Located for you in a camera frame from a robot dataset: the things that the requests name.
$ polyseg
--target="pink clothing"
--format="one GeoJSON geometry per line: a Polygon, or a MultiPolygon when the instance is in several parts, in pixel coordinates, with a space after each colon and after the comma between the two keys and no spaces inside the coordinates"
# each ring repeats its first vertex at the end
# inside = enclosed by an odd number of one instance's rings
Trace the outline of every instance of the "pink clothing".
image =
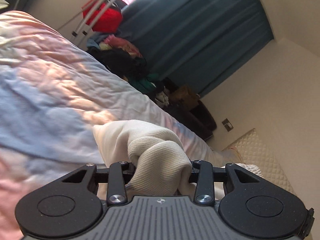
{"type": "Polygon", "coordinates": [[[118,38],[114,36],[113,34],[109,35],[103,43],[109,44],[113,48],[120,48],[123,49],[124,51],[128,52],[131,57],[142,57],[140,54],[139,50],[137,49],[136,46],[134,46],[131,42],[118,38]]]}

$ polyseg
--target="metal screw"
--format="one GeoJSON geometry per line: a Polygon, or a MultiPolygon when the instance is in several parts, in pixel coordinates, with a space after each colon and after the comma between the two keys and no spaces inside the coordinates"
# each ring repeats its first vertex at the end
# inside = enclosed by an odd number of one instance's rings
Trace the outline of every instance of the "metal screw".
{"type": "Polygon", "coordinates": [[[196,200],[200,203],[208,203],[212,200],[212,197],[209,195],[199,195],[198,197],[196,197],[196,200]]]}
{"type": "Polygon", "coordinates": [[[122,195],[112,195],[109,200],[112,202],[112,203],[120,203],[122,201],[124,201],[124,196],[122,195]]]}

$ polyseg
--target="bed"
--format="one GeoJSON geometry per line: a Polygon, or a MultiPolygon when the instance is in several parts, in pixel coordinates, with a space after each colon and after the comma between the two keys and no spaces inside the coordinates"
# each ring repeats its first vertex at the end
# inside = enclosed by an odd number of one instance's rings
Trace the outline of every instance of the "bed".
{"type": "Polygon", "coordinates": [[[92,127],[143,120],[174,131],[191,160],[222,166],[222,156],[27,13],[0,15],[0,239],[20,239],[18,200],[86,164],[104,163],[92,127]]]}

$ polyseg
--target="red bag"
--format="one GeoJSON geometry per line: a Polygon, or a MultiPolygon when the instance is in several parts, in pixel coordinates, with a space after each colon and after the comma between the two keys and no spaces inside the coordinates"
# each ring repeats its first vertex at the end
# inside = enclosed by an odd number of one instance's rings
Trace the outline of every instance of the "red bag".
{"type": "MultiPolygon", "coordinates": [[[[83,17],[85,17],[88,14],[90,9],[94,5],[95,3],[83,11],[83,17]]],[[[100,5],[100,8],[98,8],[93,13],[93,15],[86,22],[86,24],[89,25],[92,22],[92,20],[97,16],[97,14],[100,12],[100,10],[105,6],[106,6],[106,3],[102,3],[100,5]]],[[[110,7],[108,10],[105,11],[105,13],[100,17],[97,23],[92,27],[92,30],[94,32],[115,33],[121,22],[122,22],[121,10],[115,7],[110,7]]]]}

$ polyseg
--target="quilted mattress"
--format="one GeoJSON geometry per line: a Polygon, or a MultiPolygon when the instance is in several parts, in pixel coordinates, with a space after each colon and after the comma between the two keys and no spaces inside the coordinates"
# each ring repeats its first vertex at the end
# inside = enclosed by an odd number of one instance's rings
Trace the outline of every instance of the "quilted mattress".
{"type": "Polygon", "coordinates": [[[257,165],[266,180],[295,194],[274,153],[261,141],[256,129],[247,132],[230,146],[237,148],[245,164],[257,165]]]}

